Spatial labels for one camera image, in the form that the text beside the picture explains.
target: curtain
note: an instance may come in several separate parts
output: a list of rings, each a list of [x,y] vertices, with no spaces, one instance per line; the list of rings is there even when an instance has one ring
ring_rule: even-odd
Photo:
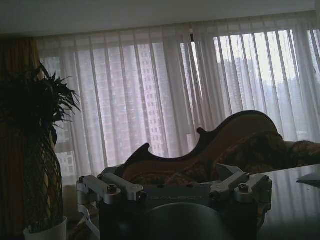
[[[33,38],[0,39],[0,81],[38,67],[37,42]],[[0,122],[0,237],[17,237],[24,229],[24,137]]]
[[[266,113],[285,141],[320,141],[315,12],[192,24],[201,104],[212,122]]]
[[[198,127],[243,110],[266,113],[286,141],[319,142],[319,37],[304,12],[39,38],[41,61],[80,100],[57,129],[65,209],[77,211],[78,177],[144,143],[185,155]]]
[[[79,95],[81,112],[57,128],[66,211],[76,211],[79,176],[122,164],[145,143],[166,158],[196,144],[188,25],[44,37],[37,46]]]

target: metal clamp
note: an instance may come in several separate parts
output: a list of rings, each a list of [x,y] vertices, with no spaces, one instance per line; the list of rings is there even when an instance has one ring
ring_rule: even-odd
[[[98,178],[105,183],[118,186],[124,197],[129,201],[143,202],[147,198],[147,194],[144,192],[144,187],[142,185],[128,182],[113,173],[100,174]]]
[[[265,221],[267,211],[271,209],[272,180],[263,174],[250,176],[235,166],[216,164],[222,182],[213,182],[209,197],[215,201],[229,199],[231,193],[239,203],[251,203],[255,200],[258,204],[257,229]]]

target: table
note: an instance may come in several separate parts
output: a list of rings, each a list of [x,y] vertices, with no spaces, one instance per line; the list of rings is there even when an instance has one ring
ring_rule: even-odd
[[[272,206],[258,240],[320,240],[320,187],[297,183],[320,164],[264,173],[273,182]]]

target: screw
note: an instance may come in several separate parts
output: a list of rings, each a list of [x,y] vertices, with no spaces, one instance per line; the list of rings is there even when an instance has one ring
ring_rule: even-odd
[[[212,191],[209,193],[209,198],[211,198],[212,200],[219,200],[220,193],[218,191]]]
[[[249,185],[246,183],[240,183],[238,187],[241,192],[248,192],[249,190]]]
[[[114,184],[110,184],[107,187],[108,194],[115,194],[117,191],[117,186]]]
[[[136,194],[136,200],[138,203],[143,203],[147,199],[148,194],[145,191],[140,191]]]

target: brown curtain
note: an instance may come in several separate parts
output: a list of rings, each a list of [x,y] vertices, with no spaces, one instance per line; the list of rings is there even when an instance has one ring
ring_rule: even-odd
[[[7,72],[14,74],[38,67],[40,62],[33,38],[0,39],[0,81]],[[0,238],[23,234],[23,152],[24,137],[17,130],[0,124]]]

